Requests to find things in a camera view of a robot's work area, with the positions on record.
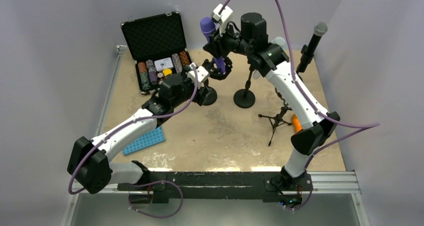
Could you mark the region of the purple microphone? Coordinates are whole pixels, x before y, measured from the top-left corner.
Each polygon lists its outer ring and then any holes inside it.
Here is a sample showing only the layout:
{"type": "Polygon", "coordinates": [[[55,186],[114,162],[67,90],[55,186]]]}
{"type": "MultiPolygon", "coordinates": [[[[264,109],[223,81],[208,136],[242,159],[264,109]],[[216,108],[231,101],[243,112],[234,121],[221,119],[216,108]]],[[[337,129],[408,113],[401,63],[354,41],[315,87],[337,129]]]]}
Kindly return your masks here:
{"type": "MultiPolygon", "coordinates": [[[[204,17],[199,22],[200,25],[200,31],[203,34],[203,36],[206,38],[207,43],[216,43],[214,40],[214,33],[216,32],[216,25],[211,17],[204,17]]],[[[224,59],[222,57],[220,58],[214,58],[213,61],[217,67],[217,70],[219,73],[225,75],[226,74],[226,65],[224,62],[224,59]]]]}

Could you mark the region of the black shock mount round stand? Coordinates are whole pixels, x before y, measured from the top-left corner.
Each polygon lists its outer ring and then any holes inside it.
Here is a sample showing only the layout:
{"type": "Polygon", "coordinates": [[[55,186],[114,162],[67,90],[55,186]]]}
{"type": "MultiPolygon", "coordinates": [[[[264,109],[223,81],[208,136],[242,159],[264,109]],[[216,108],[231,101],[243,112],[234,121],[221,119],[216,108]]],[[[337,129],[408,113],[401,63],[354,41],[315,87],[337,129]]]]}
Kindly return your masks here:
{"type": "MultiPolygon", "coordinates": [[[[209,71],[209,74],[210,74],[209,79],[222,81],[230,75],[233,68],[233,62],[231,61],[229,57],[224,57],[223,59],[225,63],[226,74],[221,74],[220,72],[218,72],[218,69],[214,63],[214,60],[210,61],[209,59],[205,59],[203,61],[202,66],[209,71]]],[[[209,82],[205,82],[205,86],[210,87],[212,89],[212,93],[211,93],[212,104],[214,104],[217,101],[218,94],[213,87],[209,86],[209,82]]]]}

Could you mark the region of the black tripod shock mount stand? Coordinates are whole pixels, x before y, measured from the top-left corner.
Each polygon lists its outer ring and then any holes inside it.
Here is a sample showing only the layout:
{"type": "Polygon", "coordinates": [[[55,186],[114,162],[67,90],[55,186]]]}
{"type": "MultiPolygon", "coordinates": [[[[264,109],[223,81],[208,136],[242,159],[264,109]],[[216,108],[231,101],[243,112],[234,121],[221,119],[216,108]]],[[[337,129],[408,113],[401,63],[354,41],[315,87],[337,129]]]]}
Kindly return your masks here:
{"type": "Polygon", "coordinates": [[[282,126],[282,125],[288,125],[288,126],[292,126],[293,123],[292,122],[288,122],[286,120],[283,119],[283,117],[286,115],[286,113],[288,111],[292,111],[292,108],[289,107],[289,104],[286,102],[286,99],[283,98],[282,94],[275,88],[275,93],[278,96],[279,99],[281,99],[283,101],[283,106],[280,108],[279,113],[277,113],[275,116],[269,116],[269,115],[263,115],[263,114],[258,114],[259,118],[265,118],[269,120],[269,123],[272,127],[272,135],[271,138],[268,142],[268,146],[270,147],[272,144],[272,140],[273,137],[275,135],[275,131],[277,129],[277,127],[282,126]]]}

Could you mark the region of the orange microphone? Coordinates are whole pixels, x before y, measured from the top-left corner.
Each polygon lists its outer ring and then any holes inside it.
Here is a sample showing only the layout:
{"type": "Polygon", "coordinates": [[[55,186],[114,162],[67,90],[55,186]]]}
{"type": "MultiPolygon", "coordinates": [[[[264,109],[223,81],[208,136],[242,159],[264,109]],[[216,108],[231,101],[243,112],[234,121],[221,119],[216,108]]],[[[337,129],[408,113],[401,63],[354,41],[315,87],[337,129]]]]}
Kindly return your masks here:
{"type": "Polygon", "coordinates": [[[294,128],[294,132],[295,133],[298,133],[298,132],[300,132],[303,129],[302,126],[301,126],[301,124],[300,124],[300,121],[299,121],[298,117],[296,116],[296,114],[293,114],[292,115],[291,123],[292,123],[292,126],[294,128]]]}

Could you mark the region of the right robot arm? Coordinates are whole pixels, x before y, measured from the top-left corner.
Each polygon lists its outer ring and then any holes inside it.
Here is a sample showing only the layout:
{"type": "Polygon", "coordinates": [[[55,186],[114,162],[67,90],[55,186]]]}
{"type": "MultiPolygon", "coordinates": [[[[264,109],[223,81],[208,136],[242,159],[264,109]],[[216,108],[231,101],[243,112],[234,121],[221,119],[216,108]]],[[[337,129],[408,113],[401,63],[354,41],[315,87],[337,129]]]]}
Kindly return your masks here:
{"type": "Polygon", "coordinates": [[[249,74],[257,71],[266,78],[296,114],[302,129],[290,139],[294,149],[280,177],[284,188],[294,189],[305,176],[315,149],[335,130],[339,114],[328,112],[313,97],[298,73],[292,71],[282,37],[269,41],[267,22],[261,14],[245,13],[240,19],[240,28],[233,25],[230,17],[216,14],[202,18],[199,25],[207,40],[203,49],[213,56],[213,62],[207,62],[213,79],[224,80],[230,74],[229,53],[244,55],[250,66],[249,74]]]}

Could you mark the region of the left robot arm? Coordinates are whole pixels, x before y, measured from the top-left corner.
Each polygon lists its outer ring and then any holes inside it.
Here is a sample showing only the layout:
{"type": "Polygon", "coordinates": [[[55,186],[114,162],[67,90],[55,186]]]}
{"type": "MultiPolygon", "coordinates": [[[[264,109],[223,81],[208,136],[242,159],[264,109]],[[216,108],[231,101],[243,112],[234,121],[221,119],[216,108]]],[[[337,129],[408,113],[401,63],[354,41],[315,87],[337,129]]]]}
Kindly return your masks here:
{"type": "Polygon", "coordinates": [[[209,73],[202,67],[182,74],[172,74],[159,86],[158,95],[146,101],[130,118],[113,129],[88,139],[78,138],[73,145],[67,171],[71,175],[71,195],[87,190],[96,194],[110,184],[130,184],[138,191],[149,185],[148,169],[140,162],[113,163],[112,160],[129,144],[161,126],[193,102],[202,105],[210,94],[203,86],[209,73]]]}

